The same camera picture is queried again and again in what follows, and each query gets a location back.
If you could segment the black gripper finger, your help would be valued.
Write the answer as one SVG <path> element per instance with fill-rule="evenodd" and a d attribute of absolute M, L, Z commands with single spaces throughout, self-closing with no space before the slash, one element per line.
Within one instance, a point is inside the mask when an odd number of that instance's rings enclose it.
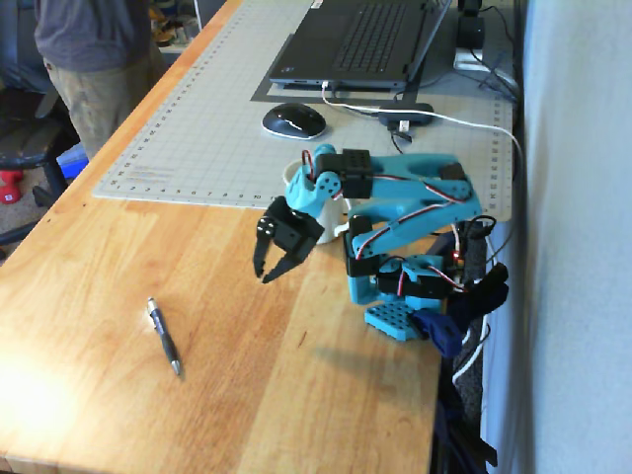
<path fill-rule="evenodd" d="M 265 258 L 277 232 L 277 220 L 268 209 L 258 220 L 256 226 L 256 245 L 253 265 L 256 277 L 264 274 Z"/>
<path fill-rule="evenodd" d="M 272 282 L 273 280 L 281 277 L 282 275 L 288 273 L 295 267 L 300 264 L 300 261 L 297 260 L 294 256 L 287 253 L 285 254 L 276 264 L 276 266 L 263 277 L 263 283 Z"/>

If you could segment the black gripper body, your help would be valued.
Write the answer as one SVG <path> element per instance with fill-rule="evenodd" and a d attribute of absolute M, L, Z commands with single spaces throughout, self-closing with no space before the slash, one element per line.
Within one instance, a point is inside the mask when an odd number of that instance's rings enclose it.
<path fill-rule="evenodd" d="M 284 196 L 271 203 L 269 219 L 274 243 L 285 251 L 283 258 L 292 263 L 302 263 L 324 232 L 314 217 L 290 208 Z"/>

